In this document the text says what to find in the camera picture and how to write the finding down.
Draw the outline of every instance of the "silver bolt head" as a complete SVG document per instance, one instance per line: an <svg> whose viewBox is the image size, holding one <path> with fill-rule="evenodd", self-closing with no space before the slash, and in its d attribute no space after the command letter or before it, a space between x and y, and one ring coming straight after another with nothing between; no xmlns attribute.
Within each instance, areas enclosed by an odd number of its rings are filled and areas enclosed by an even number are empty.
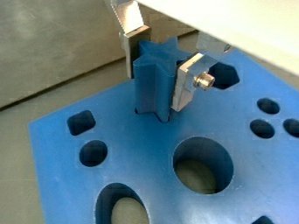
<svg viewBox="0 0 299 224"><path fill-rule="evenodd" d="M215 81L214 76L210 75L207 72L203 72L194 77L193 85L197 88L202 88L203 90L207 90L209 88L211 88L214 81Z"/></svg>

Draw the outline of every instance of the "oval hole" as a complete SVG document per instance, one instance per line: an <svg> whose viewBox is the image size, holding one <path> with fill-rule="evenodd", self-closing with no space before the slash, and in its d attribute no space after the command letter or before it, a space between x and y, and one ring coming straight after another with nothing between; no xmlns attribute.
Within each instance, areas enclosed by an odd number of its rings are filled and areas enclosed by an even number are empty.
<svg viewBox="0 0 299 224"><path fill-rule="evenodd" d="M299 122L296 119L285 120L285 130L293 137L299 137Z"/></svg>
<svg viewBox="0 0 299 224"><path fill-rule="evenodd" d="M149 217L143 205L131 198L121 199L113 210L113 224L149 224Z"/></svg>
<svg viewBox="0 0 299 224"><path fill-rule="evenodd" d="M173 165L182 183L198 193L219 193L230 185L234 174L230 154L206 137L193 137L179 144Z"/></svg>
<svg viewBox="0 0 299 224"><path fill-rule="evenodd" d="M278 103L268 98L258 100L257 105L270 115L276 115L281 110Z"/></svg>
<svg viewBox="0 0 299 224"><path fill-rule="evenodd" d="M276 129L273 125L261 119L257 119L250 123L250 128L253 132L262 138L272 138L276 135Z"/></svg>
<svg viewBox="0 0 299 224"><path fill-rule="evenodd" d="M125 184L106 186L98 196L97 224L150 223L137 192Z"/></svg>
<svg viewBox="0 0 299 224"><path fill-rule="evenodd" d="M198 193L217 192L217 181L210 167L197 160L183 160L174 167L182 183Z"/></svg>
<svg viewBox="0 0 299 224"><path fill-rule="evenodd" d="M89 142L79 153L79 161L89 167L99 165L109 154L106 143L99 140Z"/></svg>

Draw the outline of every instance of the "metal bracket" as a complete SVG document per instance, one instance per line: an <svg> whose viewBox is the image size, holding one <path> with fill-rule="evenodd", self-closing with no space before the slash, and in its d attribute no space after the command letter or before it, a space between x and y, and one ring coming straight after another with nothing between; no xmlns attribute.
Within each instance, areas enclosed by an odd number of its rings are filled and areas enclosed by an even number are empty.
<svg viewBox="0 0 299 224"><path fill-rule="evenodd" d="M205 32L199 32L198 49L179 66L173 96L173 109L181 111L193 100L197 88L207 90L215 81L209 74L210 68L223 59L233 47Z"/></svg>
<svg viewBox="0 0 299 224"><path fill-rule="evenodd" d="M137 1L106 0L107 7L113 12L119 28L122 46L126 50L127 77L134 79L134 61L139 57L139 40L151 40L151 28L145 25L145 20Z"/></svg>

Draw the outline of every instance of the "white panel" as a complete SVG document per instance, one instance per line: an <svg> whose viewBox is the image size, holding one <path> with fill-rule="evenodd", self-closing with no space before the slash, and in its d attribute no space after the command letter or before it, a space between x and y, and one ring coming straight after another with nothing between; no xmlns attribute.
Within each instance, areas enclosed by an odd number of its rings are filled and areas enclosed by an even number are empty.
<svg viewBox="0 0 299 224"><path fill-rule="evenodd" d="M138 0L299 74L298 0Z"/></svg>

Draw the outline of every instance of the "round hole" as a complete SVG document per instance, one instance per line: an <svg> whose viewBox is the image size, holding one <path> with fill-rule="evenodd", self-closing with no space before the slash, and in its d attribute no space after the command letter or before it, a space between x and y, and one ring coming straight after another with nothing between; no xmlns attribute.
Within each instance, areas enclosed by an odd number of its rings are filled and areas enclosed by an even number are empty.
<svg viewBox="0 0 299 224"><path fill-rule="evenodd" d="M292 136L299 137L299 122L296 119L285 120L285 130Z"/></svg>
<svg viewBox="0 0 299 224"><path fill-rule="evenodd" d="M107 145L99 141L89 142L79 153L79 161L89 167L99 165L109 154L109 147Z"/></svg>
<svg viewBox="0 0 299 224"><path fill-rule="evenodd" d="M258 100L257 105L270 115L276 115L281 110L278 103L268 98Z"/></svg>
<svg viewBox="0 0 299 224"><path fill-rule="evenodd" d="M273 125L258 119L250 123L253 132L262 138L272 138L276 135L276 129Z"/></svg>
<svg viewBox="0 0 299 224"><path fill-rule="evenodd" d="M219 193L230 185L234 174L230 154L206 137L193 137L179 144L173 165L182 183L198 193Z"/></svg>

